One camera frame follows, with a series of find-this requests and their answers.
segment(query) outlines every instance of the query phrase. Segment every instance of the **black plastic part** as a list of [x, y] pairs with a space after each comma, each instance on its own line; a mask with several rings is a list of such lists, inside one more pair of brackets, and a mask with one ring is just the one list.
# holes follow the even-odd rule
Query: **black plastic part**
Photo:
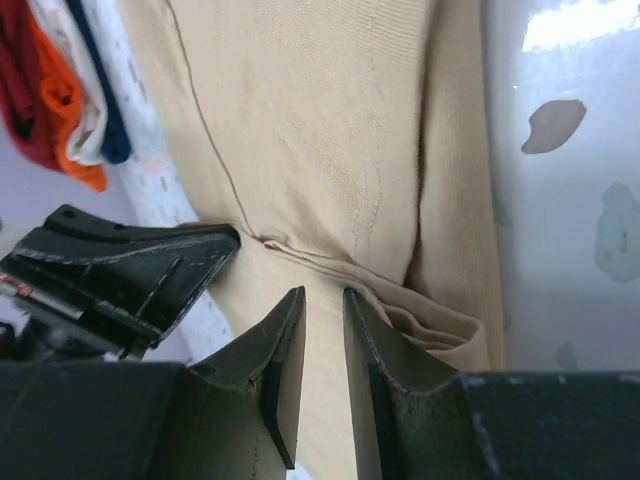
[[0, 277], [31, 321], [94, 350], [141, 356], [239, 247], [228, 225], [130, 227], [63, 205], [0, 261]]
[[305, 293], [197, 366], [0, 362], [0, 478], [284, 480]]
[[0, 360], [13, 354], [16, 345], [16, 332], [10, 323], [0, 322]]
[[358, 478], [637, 479], [640, 373], [462, 373], [344, 293]]
[[[295, 467], [296, 457], [305, 305], [304, 287], [290, 290], [262, 322], [192, 367], [212, 384], [233, 388], [249, 398], [246, 405], [239, 407], [241, 411], [233, 414], [235, 422], [244, 423], [259, 415], [283, 465], [289, 469]], [[229, 435], [233, 435], [237, 427], [229, 428]]]
[[70, 336], [63, 327], [30, 321], [22, 330], [12, 360], [63, 361], [101, 358], [104, 352]]

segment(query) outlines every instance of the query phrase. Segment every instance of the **beige fabric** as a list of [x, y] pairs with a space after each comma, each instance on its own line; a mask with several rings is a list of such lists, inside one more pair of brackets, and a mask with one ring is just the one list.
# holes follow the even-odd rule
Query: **beige fabric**
[[240, 334], [307, 287], [298, 459], [356, 478], [346, 285], [451, 365], [503, 366], [478, 0], [120, 9], [194, 209], [241, 231], [216, 301]]

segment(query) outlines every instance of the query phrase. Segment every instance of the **fabric fold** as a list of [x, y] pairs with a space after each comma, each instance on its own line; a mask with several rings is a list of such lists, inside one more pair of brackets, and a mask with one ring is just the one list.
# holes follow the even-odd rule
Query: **fabric fold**
[[0, 109], [18, 151], [49, 170], [61, 170], [40, 98], [40, 66], [26, 0], [0, 0]]
[[100, 165], [107, 104], [93, 60], [64, 0], [29, 0], [40, 29], [67, 62], [83, 88], [82, 114], [69, 137], [67, 156], [85, 166]]
[[450, 365], [503, 367], [479, 1], [119, 6], [194, 210], [241, 232], [211, 292], [240, 334], [306, 287], [298, 459], [355, 478], [345, 287]]
[[49, 135], [56, 160], [70, 177], [97, 192], [107, 189], [107, 177], [100, 166], [87, 167], [67, 157], [67, 145], [82, 115], [82, 86], [64, 58], [40, 30], [29, 12], [31, 29], [40, 63], [40, 96], [45, 105]]
[[87, 13], [84, 11], [80, 0], [66, 0], [66, 3], [69, 7], [69, 11], [76, 21], [78, 30], [84, 38], [89, 54], [93, 59], [93, 64], [95, 66], [96, 73], [98, 74], [104, 98], [107, 103], [109, 113], [107, 115], [104, 141], [101, 146], [102, 155], [109, 163], [123, 163], [127, 161], [131, 155], [131, 143], [129, 142], [129, 136], [124, 128], [120, 109], [118, 108], [115, 95], [113, 94], [104, 65], [102, 64], [102, 59], [100, 58], [96, 41], [91, 34], [91, 29], [89, 28], [86, 17]]

